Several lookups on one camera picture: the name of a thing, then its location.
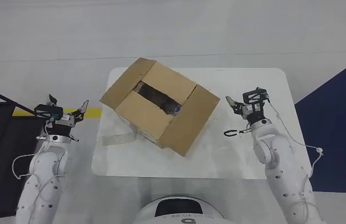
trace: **metal rod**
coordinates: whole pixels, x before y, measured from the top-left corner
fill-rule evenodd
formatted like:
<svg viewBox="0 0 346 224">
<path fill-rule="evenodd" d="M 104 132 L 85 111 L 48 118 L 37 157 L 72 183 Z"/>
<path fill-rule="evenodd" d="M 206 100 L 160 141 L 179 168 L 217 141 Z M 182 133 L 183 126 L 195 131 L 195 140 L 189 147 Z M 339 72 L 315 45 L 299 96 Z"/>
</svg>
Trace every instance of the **metal rod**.
<svg viewBox="0 0 346 224">
<path fill-rule="evenodd" d="M 24 110 L 26 112 L 29 112 L 32 115 L 35 115 L 35 112 L 33 110 L 30 110 L 29 108 L 27 108 L 25 106 L 22 106 L 21 104 L 18 104 L 17 102 L 12 101 L 9 98 L 7 98 L 7 97 L 5 97 L 5 96 L 3 96 L 1 94 L 0 94 L 0 99 L 4 100 L 6 102 L 10 102 L 10 103 L 14 104 L 15 106 L 17 106 L 18 108 L 20 108 L 20 109 L 22 109 L 22 110 Z"/>
</svg>

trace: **gray floor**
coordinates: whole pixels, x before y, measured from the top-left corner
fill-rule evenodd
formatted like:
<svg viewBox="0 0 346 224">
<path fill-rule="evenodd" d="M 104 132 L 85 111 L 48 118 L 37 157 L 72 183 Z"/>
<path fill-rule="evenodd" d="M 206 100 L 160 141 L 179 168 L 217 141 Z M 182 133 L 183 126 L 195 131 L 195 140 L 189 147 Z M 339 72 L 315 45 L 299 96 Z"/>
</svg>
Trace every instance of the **gray floor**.
<svg viewBox="0 0 346 224">
<path fill-rule="evenodd" d="M 298 102 L 346 68 L 346 0 L 0 1 L 0 93 L 30 108 L 48 93 L 65 108 L 86 99 L 100 107 L 109 72 L 137 57 L 170 67 L 277 67 Z M 204 199 L 237 223 L 285 223 L 265 180 L 95 176 L 98 123 L 85 119 L 73 131 L 77 163 L 54 223 L 129 224 L 172 194 Z M 346 224 L 346 194 L 317 192 L 316 200 L 328 223 Z"/>
</svg>

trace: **object inside box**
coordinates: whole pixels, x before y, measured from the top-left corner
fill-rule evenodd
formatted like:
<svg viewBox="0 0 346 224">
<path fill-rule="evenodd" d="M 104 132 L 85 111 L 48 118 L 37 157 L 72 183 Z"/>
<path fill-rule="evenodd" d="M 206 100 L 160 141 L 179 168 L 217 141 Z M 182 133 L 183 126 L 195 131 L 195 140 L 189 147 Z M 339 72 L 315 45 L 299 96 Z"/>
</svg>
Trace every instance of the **object inside box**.
<svg viewBox="0 0 346 224">
<path fill-rule="evenodd" d="M 166 114 L 175 116 L 181 108 L 181 105 L 178 102 L 142 81 L 136 85 L 134 91 L 150 102 L 156 104 Z"/>
</svg>

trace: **dark blue panel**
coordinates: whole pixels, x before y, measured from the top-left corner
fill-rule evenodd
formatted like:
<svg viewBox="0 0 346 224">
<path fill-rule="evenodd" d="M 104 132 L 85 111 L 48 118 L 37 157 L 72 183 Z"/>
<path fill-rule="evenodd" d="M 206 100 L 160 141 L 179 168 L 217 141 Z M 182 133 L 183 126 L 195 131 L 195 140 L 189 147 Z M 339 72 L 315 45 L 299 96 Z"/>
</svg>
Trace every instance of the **dark blue panel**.
<svg viewBox="0 0 346 224">
<path fill-rule="evenodd" d="M 314 190 L 346 192 L 346 69 L 295 108 L 306 144 L 324 149 L 310 179 Z M 319 154 L 307 151 L 312 163 Z"/>
</svg>

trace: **packing tape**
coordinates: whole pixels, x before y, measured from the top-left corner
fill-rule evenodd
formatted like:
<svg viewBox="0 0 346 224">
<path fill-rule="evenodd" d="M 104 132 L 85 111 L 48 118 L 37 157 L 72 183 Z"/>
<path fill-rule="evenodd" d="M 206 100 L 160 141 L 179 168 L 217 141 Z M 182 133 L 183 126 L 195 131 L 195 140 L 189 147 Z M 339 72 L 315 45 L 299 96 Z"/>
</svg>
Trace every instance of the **packing tape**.
<svg viewBox="0 0 346 224">
<path fill-rule="evenodd" d="M 131 133 L 118 134 L 114 136 L 102 136 L 102 145 L 111 146 L 113 144 L 125 144 L 129 142 L 134 142 L 137 139 L 137 127 L 133 124 L 130 124 L 129 126 L 132 129 Z"/>
</svg>

